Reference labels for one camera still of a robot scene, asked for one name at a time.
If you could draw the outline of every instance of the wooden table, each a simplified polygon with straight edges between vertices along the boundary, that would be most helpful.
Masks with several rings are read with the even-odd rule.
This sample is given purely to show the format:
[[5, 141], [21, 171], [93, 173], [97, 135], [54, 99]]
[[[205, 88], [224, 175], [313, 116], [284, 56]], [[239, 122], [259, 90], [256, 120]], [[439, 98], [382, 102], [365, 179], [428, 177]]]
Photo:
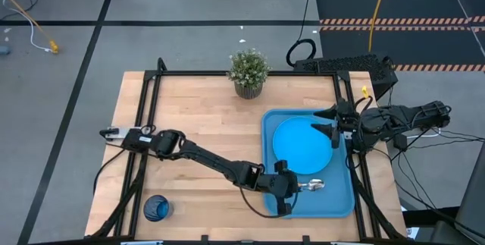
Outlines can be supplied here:
[[[371, 80], [368, 73], [350, 74], [352, 90], [358, 99], [363, 86], [372, 88]], [[124, 74], [114, 126], [133, 126], [142, 77], [143, 72]], [[244, 100], [236, 95], [233, 83], [226, 77], [163, 76], [158, 98], [155, 125], [159, 130], [182, 130], [189, 140], [218, 155], [256, 163], [261, 162], [260, 123], [267, 110], [328, 108], [336, 101], [330, 77], [269, 77], [257, 99]], [[376, 148], [387, 151], [384, 143]], [[118, 151], [107, 146], [103, 162]], [[368, 153], [367, 160], [377, 205], [394, 227], [405, 234], [388, 158], [374, 151]], [[126, 163], [127, 154], [102, 172], [86, 234], [95, 232], [117, 205]], [[346, 218], [261, 218], [249, 210], [238, 188], [221, 174], [190, 160], [160, 162], [149, 157], [141, 203], [155, 194], [166, 196], [174, 204], [174, 214], [163, 221], [150, 222], [144, 218], [141, 206], [136, 239], [200, 240], [201, 235], [207, 234], [209, 240], [297, 241], [302, 240], [302, 235], [309, 235], [312, 241], [358, 240], [354, 212]], [[260, 193], [248, 191], [247, 197], [257, 210], [266, 212]], [[125, 213], [122, 234], [128, 232], [131, 206]], [[372, 236], [367, 207], [363, 210], [367, 235]]]

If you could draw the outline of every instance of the black floor mat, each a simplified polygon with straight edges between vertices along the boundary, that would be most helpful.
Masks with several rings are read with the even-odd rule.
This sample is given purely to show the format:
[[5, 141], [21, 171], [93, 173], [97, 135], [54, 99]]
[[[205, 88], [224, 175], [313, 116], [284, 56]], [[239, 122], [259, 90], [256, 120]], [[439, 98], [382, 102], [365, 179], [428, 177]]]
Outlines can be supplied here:
[[485, 0], [460, 0], [473, 26], [485, 25]]
[[[317, 0], [324, 25], [368, 25], [377, 0]], [[382, 0], [377, 25], [452, 26], [466, 24], [457, 0]]]
[[[368, 53], [370, 27], [322, 27], [324, 58]], [[388, 55], [397, 71], [480, 71], [485, 64], [469, 27], [376, 27], [372, 52]]]

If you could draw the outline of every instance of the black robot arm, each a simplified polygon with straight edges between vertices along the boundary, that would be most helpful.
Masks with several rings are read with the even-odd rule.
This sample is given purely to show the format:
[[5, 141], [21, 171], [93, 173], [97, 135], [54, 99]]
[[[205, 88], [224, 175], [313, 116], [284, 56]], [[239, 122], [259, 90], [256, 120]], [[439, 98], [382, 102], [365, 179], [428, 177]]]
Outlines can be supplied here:
[[160, 160], [191, 159], [201, 165], [219, 171], [228, 181], [245, 190], [270, 193], [277, 201], [277, 214], [291, 214], [292, 208], [285, 199], [300, 191], [295, 173], [287, 168], [286, 161], [274, 164], [276, 174], [265, 174], [264, 166], [247, 161], [230, 161], [186, 140], [178, 130], [163, 130], [157, 135], [144, 134], [140, 129], [130, 129], [121, 146], [124, 149], [144, 153], [149, 149]]
[[315, 116], [336, 120], [336, 125], [313, 124], [312, 127], [327, 135], [332, 140], [332, 147], [337, 148], [340, 133], [351, 137], [348, 143], [351, 149], [366, 152], [379, 140], [394, 138], [403, 132], [415, 128], [428, 129], [445, 127], [449, 124], [451, 108], [440, 101], [417, 107], [389, 105], [365, 109], [362, 113], [345, 99], [339, 99], [337, 105], [315, 112]]

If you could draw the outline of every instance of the gray floor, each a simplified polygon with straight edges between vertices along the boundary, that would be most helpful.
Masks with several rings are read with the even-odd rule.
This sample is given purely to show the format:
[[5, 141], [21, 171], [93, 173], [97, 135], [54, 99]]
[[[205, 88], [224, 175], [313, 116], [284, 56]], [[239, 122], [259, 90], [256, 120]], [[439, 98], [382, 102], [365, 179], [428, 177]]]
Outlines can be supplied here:
[[[39, 0], [31, 13], [40, 20], [95, 20], [103, 1]], [[112, 0], [106, 19], [298, 20], [304, 2]], [[6, 13], [0, 8], [0, 15]], [[317, 18], [311, 0], [308, 19]], [[0, 236], [5, 244], [17, 242], [93, 31], [92, 27], [46, 27], [61, 47], [59, 55], [50, 55], [29, 44], [29, 27], [10, 28], [7, 33], [1, 33], [7, 28], [0, 28], [0, 42], [12, 49], [10, 55], [0, 57], [0, 96], [4, 101], [0, 105], [4, 152]], [[306, 27], [304, 37], [318, 40], [313, 30], [317, 27]], [[103, 27], [30, 242], [83, 236], [92, 180], [104, 149], [98, 131], [111, 122], [124, 71], [153, 68], [159, 56], [171, 70], [227, 69], [230, 53], [252, 47], [265, 53], [274, 69], [288, 70], [284, 56], [298, 33], [298, 27]], [[38, 33], [35, 41], [46, 45]], [[302, 48], [294, 58], [307, 54]], [[398, 73], [398, 77], [394, 104], [442, 100], [453, 107], [450, 130], [485, 134], [483, 73]], [[441, 141], [422, 139], [417, 145]], [[479, 148], [479, 143], [461, 143], [412, 149], [407, 156], [434, 203], [454, 206], [461, 201]], [[407, 172], [405, 161], [402, 165]], [[398, 168], [395, 174], [398, 182], [412, 191]], [[420, 208], [408, 196], [402, 197]]]

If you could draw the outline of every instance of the blue cup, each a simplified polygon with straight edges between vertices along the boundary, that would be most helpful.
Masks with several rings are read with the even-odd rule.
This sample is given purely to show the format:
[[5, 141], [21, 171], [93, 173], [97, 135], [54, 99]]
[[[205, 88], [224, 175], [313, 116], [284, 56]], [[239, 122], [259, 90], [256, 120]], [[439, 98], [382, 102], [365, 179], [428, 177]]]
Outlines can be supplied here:
[[143, 214], [149, 221], [160, 221], [174, 213], [174, 205], [161, 195], [150, 196], [143, 206]]

